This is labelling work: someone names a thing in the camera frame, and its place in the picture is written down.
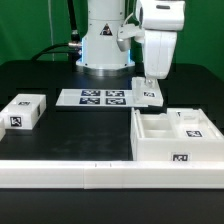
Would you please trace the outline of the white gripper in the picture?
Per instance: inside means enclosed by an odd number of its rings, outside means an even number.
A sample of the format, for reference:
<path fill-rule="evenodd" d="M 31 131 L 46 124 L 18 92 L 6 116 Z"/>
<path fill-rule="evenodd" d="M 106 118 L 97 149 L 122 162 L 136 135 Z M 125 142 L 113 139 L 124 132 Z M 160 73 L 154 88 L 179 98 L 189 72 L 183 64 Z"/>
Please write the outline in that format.
<path fill-rule="evenodd" d="M 155 79 L 165 79 L 169 73 L 177 41 L 177 33 L 146 30 L 142 45 L 145 84 L 154 88 Z"/>

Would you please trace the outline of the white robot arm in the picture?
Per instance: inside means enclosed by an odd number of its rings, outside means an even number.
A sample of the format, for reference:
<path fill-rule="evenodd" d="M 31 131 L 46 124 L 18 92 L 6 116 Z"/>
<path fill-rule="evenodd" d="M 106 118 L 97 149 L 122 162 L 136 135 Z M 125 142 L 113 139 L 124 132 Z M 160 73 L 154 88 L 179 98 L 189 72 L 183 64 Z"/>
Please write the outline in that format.
<path fill-rule="evenodd" d="M 184 26 L 184 0 L 134 0 L 125 13 L 125 0 L 87 0 L 88 29 L 76 65 L 96 75 L 117 75 L 132 67 L 131 42 L 142 46 L 146 80 L 167 77 Z"/>

